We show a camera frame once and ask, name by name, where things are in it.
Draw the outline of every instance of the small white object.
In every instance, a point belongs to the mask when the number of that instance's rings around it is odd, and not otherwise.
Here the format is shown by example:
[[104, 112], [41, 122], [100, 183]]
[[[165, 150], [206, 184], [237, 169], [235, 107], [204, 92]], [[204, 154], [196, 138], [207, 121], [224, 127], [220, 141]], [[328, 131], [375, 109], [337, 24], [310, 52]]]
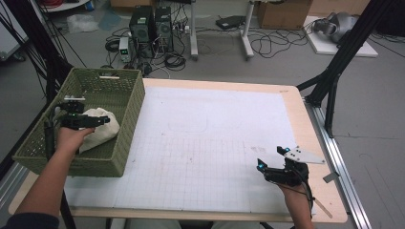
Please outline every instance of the small white object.
[[302, 163], [325, 164], [325, 160], [323, 158], [301, 149], [298, 146], [287, 152], [284, 157]]
[[108, 116], [110, 122], [96, 127], [94, 133], [84, 137], [83, 145], [79, 149], [80, 154], [114, 138], [118, 134], [119, 124], [113, 113], [107, 112], [102, 108], [97, 108], [89, 109], [83, 114], [88, 116]]

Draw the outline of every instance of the white cloth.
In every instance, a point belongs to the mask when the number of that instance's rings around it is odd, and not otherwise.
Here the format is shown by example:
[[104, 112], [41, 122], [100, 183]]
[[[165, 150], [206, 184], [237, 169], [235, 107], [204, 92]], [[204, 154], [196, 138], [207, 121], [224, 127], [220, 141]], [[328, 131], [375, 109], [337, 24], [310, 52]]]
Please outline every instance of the white cloth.
[[89, 109], [83, 114], [88, 116], [108, 116], [110, 122], [96, 127], [94, 133], [84, 137], [83, 145], [79, 148], [80, 154], [114, 138], [118, 134], [119, 124], [113, 113], [107, 112], [102, 108], [97, 108]]

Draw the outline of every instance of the human hand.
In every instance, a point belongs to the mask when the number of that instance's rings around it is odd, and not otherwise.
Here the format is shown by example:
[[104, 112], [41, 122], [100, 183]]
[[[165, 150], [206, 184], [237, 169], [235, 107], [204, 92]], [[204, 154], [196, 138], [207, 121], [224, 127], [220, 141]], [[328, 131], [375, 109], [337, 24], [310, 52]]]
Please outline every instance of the human hand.
[[95, 131], [96, 128], [86, 128], [80, 131], [72, 130], [66, 127], [61, 127], [57, 136], [56, 152], [71, 156], [72, 159], [75, 152], [83, 144], [84, 137]]

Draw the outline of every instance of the black device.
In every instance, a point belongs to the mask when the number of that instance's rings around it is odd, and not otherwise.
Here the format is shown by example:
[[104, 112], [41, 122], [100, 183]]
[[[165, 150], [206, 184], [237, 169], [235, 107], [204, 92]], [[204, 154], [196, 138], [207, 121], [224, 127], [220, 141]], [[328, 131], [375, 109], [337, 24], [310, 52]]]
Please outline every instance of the black device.
[[172, 11], [170, 7], [159, 7], [155, 10], [155, 24], [158, 33], [159, 52], [172, 52]]
[[83, 114], [84, 104], [78, 101], [68, 101], [57, 105], [66, 114], [60, 117], [60, 126], [73, 130], [80, 128], [93, 128], [110, 122], [108, 116], [88, 116]]
[[238, 28], [245, 23], [246, 17], [245, 16], [229, 16], [226, 18], [219, 19], [215, 21], [217, 26], [219, 26], [223, 30], [229, 30], [232, 28]]
[[[290, 148], [277, 146], [277, 153], [280, 155], [284, 156], [288, 152], [290, 152]], [[286, 184], [290, 187], [298, 186], [304, 183], [307, 191], [306, 195], [309, 202], [309, 210], [312, 208], [314, 198], [308, 184], [309, 168], [306, 163], [297, 162], [285, 157], [285, 168], [275, 169], [269, 168], [259, 158], [257, 158], [257, 162], [258, 165], [256, 166], [256, 169], [264, 175], [265, 180], [268, 182]]]
[[135, 6], [129, 22], [132, 38], [139, 43], [148, 43], [156, 39], [155, 22], [151, 6]]
[[136, 55], [143, 58], [153, 58], [157, 46], [155, 40], [156, 26], [151, 6], [135, 6], [129, 23]]

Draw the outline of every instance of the black metal frame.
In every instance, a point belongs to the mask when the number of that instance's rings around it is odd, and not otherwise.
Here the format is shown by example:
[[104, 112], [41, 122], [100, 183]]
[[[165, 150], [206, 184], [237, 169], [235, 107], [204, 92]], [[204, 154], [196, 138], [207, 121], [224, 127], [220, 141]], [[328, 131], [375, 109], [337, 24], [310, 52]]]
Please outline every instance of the black metal frame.
[[321, 74], [297, 86], [299, 91], [303, 91], [316, 85], [310, 95], [305, 97], [306, 102], [313, 107], [321, 107], [322, 100], [328, 94], [325, 129], [331, 138], [333, 138], [332, 122], [339, 78], [395, 1], [397, 0], [371, 0], [328, 67]]

